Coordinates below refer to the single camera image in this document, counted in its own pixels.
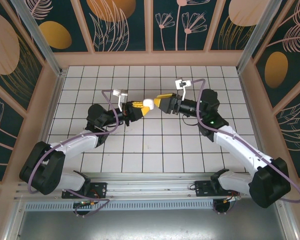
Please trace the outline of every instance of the grid tile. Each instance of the grid tile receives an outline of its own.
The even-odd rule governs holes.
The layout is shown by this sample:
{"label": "grid tile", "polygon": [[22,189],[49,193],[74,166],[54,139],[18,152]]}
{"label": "grid tile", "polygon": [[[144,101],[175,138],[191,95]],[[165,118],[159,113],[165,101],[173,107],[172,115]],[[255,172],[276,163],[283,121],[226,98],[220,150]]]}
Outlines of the grid tile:
{"label": "grid tile", "polygon": [[[75,66],[68,71],[58,108],[50,128],[49,143],[82,132],[92,103],[109,110],[101,90],[128,89],[128,101],[153,99],[178,93],[176,76],[184,80],[206,79],[205,88],[218,93],[218,112],[252,146],[257,147],[248,109],[234,67],[220,66]],[[202,83],[186,91],[186,99],[198,99]],[[118,98],[105,93],[117,107]],[[214,173],[223,168],[244,172],[225,149],[200,135],[195,117],[165,114],[157,107],[143,119],[121,125],[105,144],[66,162],[66,167],[85,173]]]}

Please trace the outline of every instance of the yellow circle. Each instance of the yellow circle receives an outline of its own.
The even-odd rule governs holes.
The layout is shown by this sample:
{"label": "yellow circle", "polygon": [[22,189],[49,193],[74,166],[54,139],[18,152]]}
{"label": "yellow circle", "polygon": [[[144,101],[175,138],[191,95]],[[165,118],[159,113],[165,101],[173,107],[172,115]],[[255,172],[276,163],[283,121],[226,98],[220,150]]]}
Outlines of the yellow circle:
{"label": "yellow circle", "polygon": [[269,0],[231,0],[229,18],[235,25],[249,27],[256,25],[264,13]]}
{"label": "yellow circle", "polygon": [[120,14],[123,11],[125,18],[129,18],[136,9],[136,0],[86,0],[91,11],[100,19],[107,22],[119,22],[121,16],[115,11],[114,4]]}
{"label": "yellow circle", "polygon": [[0,74],[11,74],[20,56],[18,35],[11,24],[0,15]]}
{"label": "yellow circle", "polygon": [[55,21],[45,21],[39,26],[48,44],[55,49],[66,49],[72,43],[68,30]]}
{"label": "yellow circle", "polygon": [[282,52],[272,53],[265,64],[264,76],[266,84],[275,89],[285,80],[288,72],[288,59]]}

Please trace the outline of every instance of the perforated metal strip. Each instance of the perforated metal strip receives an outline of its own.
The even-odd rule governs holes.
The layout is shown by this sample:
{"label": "perforated metal strip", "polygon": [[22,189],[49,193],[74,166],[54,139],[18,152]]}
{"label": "perforated metal strip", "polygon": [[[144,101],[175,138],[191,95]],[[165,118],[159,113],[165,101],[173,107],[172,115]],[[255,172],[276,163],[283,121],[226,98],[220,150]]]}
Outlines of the perforated metal strip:
{"label": "perforated metal strip", "polygon": [[[177,210],[177,209],[212,209],[212,199],[189,199],[189,200],[131,200],[111,201],[102,211],[128,211],[128,210]],[[73,201],[58,202],[28,202],[26,212],[52,212],[73,211]],[[96,209],[103,203],[93,206],[85,206],[78,211]]]}

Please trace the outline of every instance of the white bracket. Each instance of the white bracket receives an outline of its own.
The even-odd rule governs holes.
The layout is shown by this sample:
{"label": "white bracket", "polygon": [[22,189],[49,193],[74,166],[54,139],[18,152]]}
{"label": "white bracket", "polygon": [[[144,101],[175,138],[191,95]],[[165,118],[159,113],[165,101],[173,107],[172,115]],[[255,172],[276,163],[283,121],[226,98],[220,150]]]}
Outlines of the white bracket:
{"label": "white bracket", "polygon": [[182,101],[185,100],[185,96],[186,96],[186,87],[190,87],[191,86],[191,81],[190,80],[185,80],[183,81],[182,78],[177,78],[175,80],[175,86],[177,90],[181,90],[183,89],[183,94],[182,94]]}
{"label": "white bracket", "polygon": [[121,104],[125,103],[127,101],[127,96],[128,96],[128,91],[127,90],[124,90],[124,89],[121,89],[121,90],[116,90],[114,89],[112,91],[112,94],[114,96],[117,96],[119,97],[119,100],[118,100],[118,107],[120,109],[120,112],[122,112],[122,107],[121,107]]}

